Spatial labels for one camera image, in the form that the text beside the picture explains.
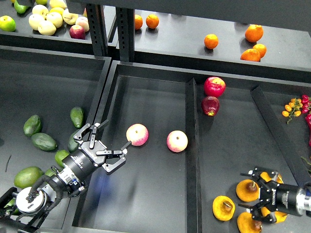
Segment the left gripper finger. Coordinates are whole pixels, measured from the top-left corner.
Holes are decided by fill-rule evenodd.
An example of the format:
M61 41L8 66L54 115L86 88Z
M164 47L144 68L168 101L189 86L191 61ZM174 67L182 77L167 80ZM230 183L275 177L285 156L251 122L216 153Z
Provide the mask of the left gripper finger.
M109 120L106 119L102 123L94 123L93 125L91 125L90 123L87 123L81 129L79 129L77 133L75 133L73 135L74 141L81 146L84 142L87 142L87 141L83 140L83 137L86 134L89 134L89 136L88 136L88 142L89 142L88 147L90 149L94 149L97 133L100 132L101 130L103 130L105 128L105 126L108 124L108 122L109 122Z
M107 175L111 175L126 163L126 155L128 153L127 148L132 145L131 141L128 141L119 150L100 150L96 152L98 157L103 158L101 166L105 170Z

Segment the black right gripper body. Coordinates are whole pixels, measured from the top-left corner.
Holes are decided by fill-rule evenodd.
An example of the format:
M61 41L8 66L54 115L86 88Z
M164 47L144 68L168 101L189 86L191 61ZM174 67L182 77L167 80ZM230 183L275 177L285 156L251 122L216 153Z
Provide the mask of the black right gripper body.
M277 182L268 182L260 187L259 202L270 212L283 212L293 216L300 216L297 197L300 187Z

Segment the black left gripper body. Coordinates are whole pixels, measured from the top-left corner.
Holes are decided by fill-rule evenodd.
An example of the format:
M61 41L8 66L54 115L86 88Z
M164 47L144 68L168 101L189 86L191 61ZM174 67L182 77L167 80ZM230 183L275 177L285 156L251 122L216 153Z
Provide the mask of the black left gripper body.
M69 168L80 181L87 178L104 163L104 157L96 155L98 151L104 151L107 147L99 140L94 147L89 147L90 141L83 142L80 149L75 150L62 160L65 168Z

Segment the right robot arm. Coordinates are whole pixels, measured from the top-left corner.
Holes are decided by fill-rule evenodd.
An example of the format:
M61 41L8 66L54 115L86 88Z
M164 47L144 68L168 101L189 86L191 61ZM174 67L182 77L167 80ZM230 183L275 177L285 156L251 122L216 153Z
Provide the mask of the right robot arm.
M255 167L241 176L250 177L259 186L259 201L251 206L240 204L248 209L253 220L276 223L275 212L293 216L311 215L311 187L302 187L277 182L279 172Z

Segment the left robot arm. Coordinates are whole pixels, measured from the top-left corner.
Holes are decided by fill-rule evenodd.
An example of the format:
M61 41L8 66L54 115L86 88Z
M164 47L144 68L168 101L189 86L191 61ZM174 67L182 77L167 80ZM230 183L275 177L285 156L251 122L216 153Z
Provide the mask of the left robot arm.
M94 171L102 167L110 175L123 166L132 142L128 141L119 150L109 150L97 139L97 133L107 123L107 120L94 125L88 123L73 135L78 149L62 160L62 171L57 170L52 176L42 175L35 184L21 191L10 188L0 198L0 217L10 218L15 210L19 210L16 222L25 216L31 220L22 223L18 232L34 233L62 199L77 197L87 190L86 179Z

